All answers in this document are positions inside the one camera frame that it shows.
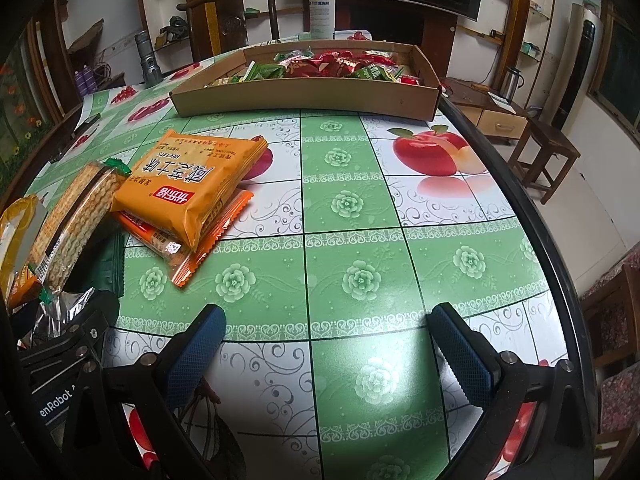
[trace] window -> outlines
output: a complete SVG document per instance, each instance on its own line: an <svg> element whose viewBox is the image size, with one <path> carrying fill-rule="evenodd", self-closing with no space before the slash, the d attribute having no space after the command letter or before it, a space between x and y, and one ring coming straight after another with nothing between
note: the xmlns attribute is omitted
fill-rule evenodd
<svg viewBox="0 0 640 480"><path fill-rule="evenodd" d="M591 95L640 142L640 39L603 2L604 36Z"/></svg>

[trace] apple leaf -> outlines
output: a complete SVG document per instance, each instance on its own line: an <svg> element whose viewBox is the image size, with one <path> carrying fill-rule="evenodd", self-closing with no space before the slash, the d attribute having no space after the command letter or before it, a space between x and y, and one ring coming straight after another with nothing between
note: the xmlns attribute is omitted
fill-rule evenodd
<svg viewBox="0 0 640 480"><path fill-rule="evenodd" d="M406 137L407 139L411 139L414 136L412 131L407 130L406 128L389 128L387 131L397 135L398 137Z"/></svg>

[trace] wooden stool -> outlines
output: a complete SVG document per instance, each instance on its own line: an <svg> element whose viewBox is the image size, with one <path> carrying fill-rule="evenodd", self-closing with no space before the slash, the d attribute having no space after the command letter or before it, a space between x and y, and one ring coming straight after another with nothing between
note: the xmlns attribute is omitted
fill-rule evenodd
<svg viewBox="0 0 640 480"><path fill-rule="evenodd" d="M575 149L575 146L569 142L569 139L567 139L560 130L550 126L549 124L541 123L537 119L529 118L528 120L529 124L525 128L522 137L520 137L520 140L516 145L516 149L513 150L508 166L520 179L524 187L546 191L542 200L540 200L541 203L546 204L553 193L556 192L556 189L558 189L561 182L566 177L566 174L569 173L574 162L580 157L580 152ZM518 160L518 157L522 153L522 150L524 150L529 137L532 137L540 146L540 151L536 155L533 164L528 164ZM560 170L560 173L558 173L558 176L555 178L551 178L551 175L549 175L549 172L546 170L546 164L553 155L562 155L566 157L566 162L564 163L562 170ZM551 186L544 186L543 184L538 184L536 182L540 173L543 173L546 176Z"/></svg>

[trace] stool leg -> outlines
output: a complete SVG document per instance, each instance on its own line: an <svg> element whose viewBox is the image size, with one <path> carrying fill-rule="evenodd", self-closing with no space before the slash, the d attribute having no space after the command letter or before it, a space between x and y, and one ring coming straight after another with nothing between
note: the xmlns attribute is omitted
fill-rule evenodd
<svg viewBox="0 0 640 480"><path fill-rule="evenodd" d="M542 200L540 200L541 204L543 205L546 204L546 202L551 198L553 193L556 192L556 189L558 189L558 187L566 177L566 174L569 173L569 170L571 169L572 165L576 160L577 160L577 157L575 156L572 156L571 158L568 158L566 160L566 162L564 163L564 166L562 167L562 170L560 170L560 173L558 173L558 176L556 176L555 179L553 180L553 183L551 184L551 189L547 191L545 195L542 197Z"/></svg>
<svg viewBox="0 0 640 480"><path fill-rule="evenodd" d="M527 126L524 129L522 136L518 140L518 143L516 144L516 147L513 150L513 153L511 153L511 156L509 157L509 161L507 162L507 166L509 166L512 170L513 168L516 167L518 163L518 157L522 153L522 150L524 150L524 147L527 145L527 141L529 140L530 136L531 136L530 126Z"/></svg>
<svg viewBox="0 0 640 480"><path fill-rule="evenodd" d="M540 176L540 173L542 173L542 169L549 162L549 159L553 154L553 150L548 146L543 146L542 148L540 148L540 151L536 155L536 158L529 168L529 171L527 171L527 174L522 179L522 185L524 187L527 187L529 184L536 181L536 179Z"/></svg>

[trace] cardboard box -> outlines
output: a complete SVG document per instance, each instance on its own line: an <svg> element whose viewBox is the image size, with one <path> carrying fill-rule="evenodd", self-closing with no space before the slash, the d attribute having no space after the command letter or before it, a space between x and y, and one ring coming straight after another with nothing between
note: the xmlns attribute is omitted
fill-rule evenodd
<svg viewBox="0 0 640 480"><path fill-rule="evenodd" d="M251 61L273 63L278 52L305 50L314 54L334 50L384 50L396 53L398 63L424 86L357 78L289 77L206 86L238 73ZM415 45L385 41L315 40L254 46L223 57L193 75L171 93L182 117L271 108L318 108L349 110L431 121L440 97L440 81L422 51Z"/></svg>

